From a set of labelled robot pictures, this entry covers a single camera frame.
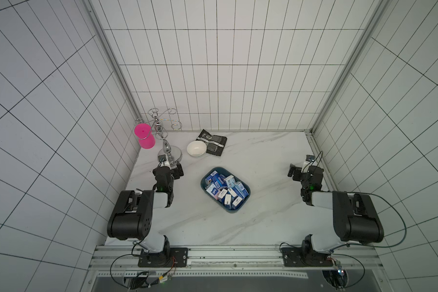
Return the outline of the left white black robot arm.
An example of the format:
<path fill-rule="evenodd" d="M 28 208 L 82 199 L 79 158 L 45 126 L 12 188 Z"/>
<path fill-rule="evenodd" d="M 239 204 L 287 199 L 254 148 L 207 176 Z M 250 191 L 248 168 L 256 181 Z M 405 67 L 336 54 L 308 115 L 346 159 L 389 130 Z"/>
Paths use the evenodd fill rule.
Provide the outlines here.
<path fill-rule="evenodd" d="M 173 167 L 160 163 L 153 170 L 156 183 L 149 190 L 121 191 L 108 220 L 107 234 L 118 240 L 134 239 L 131 255 L 139 267 L 185 267 L 188 248 L 173 248 L 167 236 L 152 229 L 153 211 L 169 208 L 173 203 L 173 184 L 184 175 L 181 164 Z"/>

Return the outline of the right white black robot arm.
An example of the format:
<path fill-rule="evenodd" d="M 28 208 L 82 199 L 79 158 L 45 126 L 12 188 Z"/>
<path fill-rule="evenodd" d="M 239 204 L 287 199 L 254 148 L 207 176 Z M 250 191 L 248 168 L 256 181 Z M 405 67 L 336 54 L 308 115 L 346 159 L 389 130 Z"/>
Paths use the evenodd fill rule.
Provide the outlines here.
<path fill-rule="evenodd" d="M 328 209 L 332 219 L 323 231 L 309 234 L 300 246 L 279 247 L 286 267 L 331 267 L 331 252 L 350 244 L 368 245 L 384 239 L 384 229 L 367 194 L 322 191 L 324 169 L 290 164 L 288 176 L 301 183 L 302 201 L 311 208 Z"/>

